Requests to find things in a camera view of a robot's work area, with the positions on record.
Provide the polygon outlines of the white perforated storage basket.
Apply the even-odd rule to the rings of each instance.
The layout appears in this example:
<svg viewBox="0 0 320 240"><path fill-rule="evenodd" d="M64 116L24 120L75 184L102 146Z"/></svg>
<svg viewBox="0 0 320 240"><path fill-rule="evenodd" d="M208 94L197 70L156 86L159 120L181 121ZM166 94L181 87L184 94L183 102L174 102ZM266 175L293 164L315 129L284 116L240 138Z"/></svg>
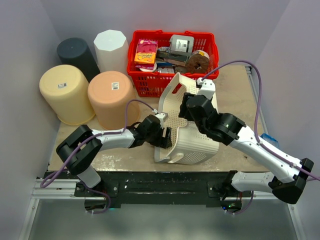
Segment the white perforated storage basket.
<svg viewBox="0 0 320 240"><path fill-rule="evenodd" d="M199 132L192 121L179 117L185 93L197 94L196 81L177 73L164 89L158 103L158 111L166 113L164 126L171 128L169 148L154 148L157 163L194 165L212 158L220 144Z"/></svg>

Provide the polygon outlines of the orange printed bucket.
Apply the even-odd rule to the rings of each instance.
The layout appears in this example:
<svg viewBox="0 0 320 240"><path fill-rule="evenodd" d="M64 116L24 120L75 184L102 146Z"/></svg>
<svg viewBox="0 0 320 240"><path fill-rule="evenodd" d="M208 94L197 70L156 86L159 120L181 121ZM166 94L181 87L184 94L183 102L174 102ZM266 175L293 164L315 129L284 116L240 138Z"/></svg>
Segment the orange printed bucket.
<svg viewBox="0 0 320 240"><path fill-rule="evenodd" d="M90 104L102 128L117 130L130 126L140 117L140 107L131 80L118 71L105 71L96 75L88 85Z"/></svg>

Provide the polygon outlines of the white octagonal bin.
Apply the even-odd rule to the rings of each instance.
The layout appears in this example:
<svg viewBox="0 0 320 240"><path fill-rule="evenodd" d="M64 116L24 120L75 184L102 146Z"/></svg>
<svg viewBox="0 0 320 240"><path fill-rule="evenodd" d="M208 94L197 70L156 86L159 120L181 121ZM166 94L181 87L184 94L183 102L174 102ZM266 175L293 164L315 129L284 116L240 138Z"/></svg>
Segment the white octagonal bin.
<svg viewBox="0 0 320 240"><path fill-rule="evenodd" d="M109 29L100 32L93 44L101 72L116 71L127 75L129 45L121 31Z"/></svg>

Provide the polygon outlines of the orange translucent bucket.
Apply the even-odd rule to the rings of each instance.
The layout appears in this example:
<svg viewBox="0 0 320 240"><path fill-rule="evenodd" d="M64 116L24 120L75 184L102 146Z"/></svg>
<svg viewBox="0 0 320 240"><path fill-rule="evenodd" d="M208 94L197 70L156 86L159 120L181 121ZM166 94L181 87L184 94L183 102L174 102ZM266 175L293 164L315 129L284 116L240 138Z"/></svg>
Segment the orange translucent bucket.
<svg viewBox="0 0 320 240"><path fill-rule="evenodd" d="M72 126L85 124L95 117L88 86L81 70L67 64L50 68L39 81L42 96L59 120Z"/></svg>

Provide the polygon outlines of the dark blue bucket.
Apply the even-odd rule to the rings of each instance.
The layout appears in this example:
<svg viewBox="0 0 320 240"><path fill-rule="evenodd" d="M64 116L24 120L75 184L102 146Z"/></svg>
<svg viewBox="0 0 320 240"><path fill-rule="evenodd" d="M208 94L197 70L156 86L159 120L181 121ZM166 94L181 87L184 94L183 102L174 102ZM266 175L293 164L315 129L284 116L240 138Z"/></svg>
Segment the dark blue bucket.
<svg viewBox="0 0 320 240"><path fill-rule="evenodd" d="M63 40L57 46L56 52L63 65L78 68L89 83L100 73L87 42L82 38L71 37Z"/></svg>

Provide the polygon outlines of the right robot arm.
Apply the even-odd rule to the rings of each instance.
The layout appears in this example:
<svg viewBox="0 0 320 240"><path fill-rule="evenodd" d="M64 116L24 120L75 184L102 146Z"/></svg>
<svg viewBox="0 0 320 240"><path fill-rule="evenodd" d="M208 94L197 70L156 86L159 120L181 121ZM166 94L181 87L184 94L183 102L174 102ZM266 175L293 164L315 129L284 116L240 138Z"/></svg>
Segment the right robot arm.
<svg viewBox="0 0 320 240"><path fill-rule="evenodd" d="M231 170L216 189L225 197L237 192L272 193L279 200L296 204L301 197L314 163L298 159L255 136L244 121L231 113L219 113L204 95L185 93L179 117L195 123L198 131L215 142L241 151L257 161L267 172Z"/></svg>

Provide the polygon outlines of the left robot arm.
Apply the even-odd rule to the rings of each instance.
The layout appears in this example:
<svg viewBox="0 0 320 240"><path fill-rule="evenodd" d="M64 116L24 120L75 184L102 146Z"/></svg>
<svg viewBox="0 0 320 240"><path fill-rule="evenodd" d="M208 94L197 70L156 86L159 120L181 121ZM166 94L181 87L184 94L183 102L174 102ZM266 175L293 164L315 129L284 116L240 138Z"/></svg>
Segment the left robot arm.
<svg viewBox="0 0 320 240"><path fill-rule="evenodd" d="M56 153L68 171L87 187L96 188L101 180L91 163L100 151L136 148L148 143L154 147L170 148L171 128L165 128L166 113L147 116L137 126L118 130L94 130L86 124L79 126L58 147Z"/></svg>

